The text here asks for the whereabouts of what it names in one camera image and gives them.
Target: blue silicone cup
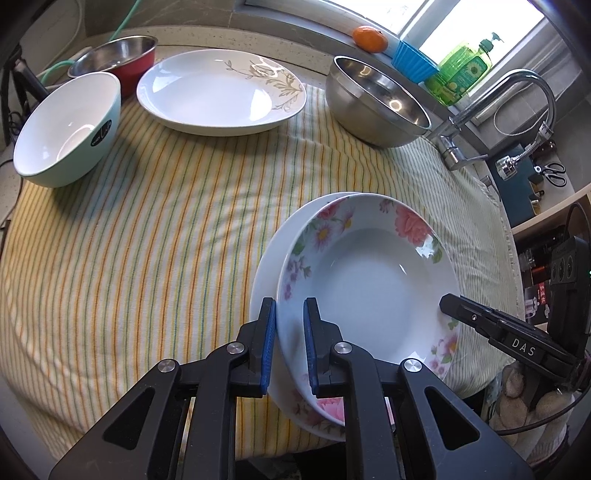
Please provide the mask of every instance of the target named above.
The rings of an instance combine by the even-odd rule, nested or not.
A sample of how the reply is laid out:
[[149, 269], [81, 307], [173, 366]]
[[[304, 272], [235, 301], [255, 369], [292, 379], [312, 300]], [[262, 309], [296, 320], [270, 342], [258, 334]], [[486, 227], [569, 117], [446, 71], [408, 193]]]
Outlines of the blue silicone cup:
[[421, 83], [439, 72], [434, 61], [403, 41], [398, 43], [392, 66], [414, 83]]

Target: tablecloth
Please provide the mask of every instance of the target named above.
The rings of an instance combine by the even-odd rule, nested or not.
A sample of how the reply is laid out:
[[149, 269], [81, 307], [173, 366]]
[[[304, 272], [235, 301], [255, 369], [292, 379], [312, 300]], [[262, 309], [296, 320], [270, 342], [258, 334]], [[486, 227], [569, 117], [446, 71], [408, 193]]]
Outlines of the tablecloth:
[[[377, 150], [331, 117], [324, 92], [271, 131], [198, 137], [160, 125], [135, 99], [113, 148], [60, 189], [25, 182], [0, 265], [0, 368], [60, 458], [163, 358], [204, 358], [247, 322], [258, 261], [298, 207], [330, 192], [390, 195], [434, 228], [462, 293], [524, 316], [502, 207], [419, 138]], [[446, 382], [461, 396], [509, 362], [460, 331]], [[236, 456], [325, 445], [269, 400], [240, 399]]]

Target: shelf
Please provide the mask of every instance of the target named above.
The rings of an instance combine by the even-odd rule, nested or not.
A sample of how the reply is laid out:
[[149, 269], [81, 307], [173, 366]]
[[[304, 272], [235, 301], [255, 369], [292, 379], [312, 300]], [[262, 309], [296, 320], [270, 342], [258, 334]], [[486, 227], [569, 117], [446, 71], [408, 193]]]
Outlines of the shelf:
[[511, 229], [511, 233], [515, 240], [521, 240], [535, 233], [539, 233], [548, 230], [552, 227], [558, 226], [564, 222], [569, 207], [574, 203], [579, 202], [587, 215], [591, 218], [591, 183], [586, 185], [584, 188], [575, 192], [570, 197], [564, 199], [562, 202], [554, 205], [545, 212], [536, 215], [530, 220], [523, 222], [516, 227]]

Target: label on bowl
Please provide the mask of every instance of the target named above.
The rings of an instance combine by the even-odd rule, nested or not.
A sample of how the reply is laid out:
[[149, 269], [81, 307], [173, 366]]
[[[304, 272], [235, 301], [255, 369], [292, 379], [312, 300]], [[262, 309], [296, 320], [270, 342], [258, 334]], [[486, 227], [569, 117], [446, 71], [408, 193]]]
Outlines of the label on bowl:
[[100, 130], [93, 137], [92, 142], [90, 142], [91, 147], [97, 146], [99, 143], [101, 143], [105, 139], [105, 137], [107, 136], [107, 133], [109, 133], [109, 130], [111, 130], [112, 123], [113, 122], [111, 120], [107, 120], [103, 124], [103, 126], [100, 128]]

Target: chrome faucet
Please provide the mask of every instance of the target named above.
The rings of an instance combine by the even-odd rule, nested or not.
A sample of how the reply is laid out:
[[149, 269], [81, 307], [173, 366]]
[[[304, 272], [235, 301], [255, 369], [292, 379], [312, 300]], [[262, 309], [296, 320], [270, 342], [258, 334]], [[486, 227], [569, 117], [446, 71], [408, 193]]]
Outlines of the chrome faucet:
[[550, 85], [548, 85], [536, 72], [525, 69], [513, 70], [502, 76], [498, 82], [474, 100], [470, 106], [462, 110], [456, 116], [450, 117], [448, 120], [444, 121], [428, 135], [428, 139], [433, 142], [441, 152], [443, 161], [449, 170], [458, 170], [476, 161], [486, 160], [489, 157], [488, 155], [481, 155], [479, 157], [466, 158], [462, 151], [453, 142], [453, 137], [460, 133], [460, 129], [466, 125], [467, 121], [476, 114], [482, 112], [487, 106], [503, 95], [503, 93], [505, 93], [511, 86], [519, 82], [535, 83], [542, 89], [548, 100], [548, 115], [546, 116], [546, 120], [540, 125], [535, 140], [525, 148], [524, 152], [516, 157], [507, 156], [496, 162], [496, 169], [499, 176], [503, 180], [511, 178], [517, 173], [517, 164], [519, 161], [532, 153], [543, 142], [550, 139], [556, 121], [556, 100]]

